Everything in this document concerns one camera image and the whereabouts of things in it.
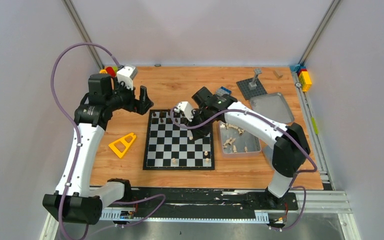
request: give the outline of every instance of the plastic tray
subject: plastic tray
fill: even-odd
[[[252,110],[282,124],[292,123],[294,115],[280,92],[256,96],[249,100]]]
[[[261,152],[260,140],[247,131],[244,131],[239,136],[238,130],[229,127],[226,129],[224,122],[219,122],[220,138],[221,138],[221,154],[224,158],[243,158],[257,156]],[[233,146],[227,145],[227,148],[223,148],[223,144],[227,139],[234,138],[236,141],[233,145],[236,146],[237,153],[233,152]]]

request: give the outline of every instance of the metal floor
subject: metal floor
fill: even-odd
[[[296,213],[288,214],[288,222],[295,221]],[[100,221],[89,227],[88,240],[344,240],[338,215],[334,213],[307,213],[295,228],[284,232],[269,230],[265,224],[254,223],[186,223],[143,222],[126,228],[110,228],[93,234],[103,227],[114,225]],[[85,226],[67,223],[72,238],[82,236]]]

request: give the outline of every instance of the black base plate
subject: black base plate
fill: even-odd
[[[235,195],[226,193],[234,191],[234,189],[140,187],[136,190],[134,188],[132,195],[135,199],[144,199],[156,194],[165,194],[164,204],[152,215],[155,218],[254,219],[254,210],[285,210],[285,204],[271,207],[266,201],[268,193],[263,190],[261,192],[238,192]],[[289,210],[298,210],[296,200],[295,193],[285,194],[284,202],[287,203]],[[161,198],[156,198],[139,203],[135,217],[145,217],[160,201]]]

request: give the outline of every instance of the blue lego piece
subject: blue lego piece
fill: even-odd
[[[229,93],[229,95],[231,95],[232,94],[232,91],[231,90],[229,90],[229,89],[227,89],[227,88],[225,88],[224,86],[222,86],[222,87],[220,87],[221,89],[223,89],[224,91],[226,91],[226,92],[228,92]]]
[[[296,65],[289,66],[289,69],[291,72],[296,73],[298,70],[300,70],[300,67],[301,67],[301,65],[296,64]]]
[[[229,90],[229,89],[227,89],[227,88],[225,88],[224,86],[222,86],[222,87],[220,87],[219,89],[217,89],[217,91],[215,91],[215,94],[217,95],[217,96],[223,96],[223,95],[225,95],[225,94],[227,94],[227,95],[230,95],[230,94],[232,94],[232,91],[231,90]]]

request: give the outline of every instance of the white bracket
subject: white bracket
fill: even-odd
[[[189,122],[192,122],[192,119],[194,118],[194,115],[192,114],[193,110],[194,107],[187,101],[179,102],[177,104],[177,108],[174,109],[176,113],[180,113],[182,111]]]

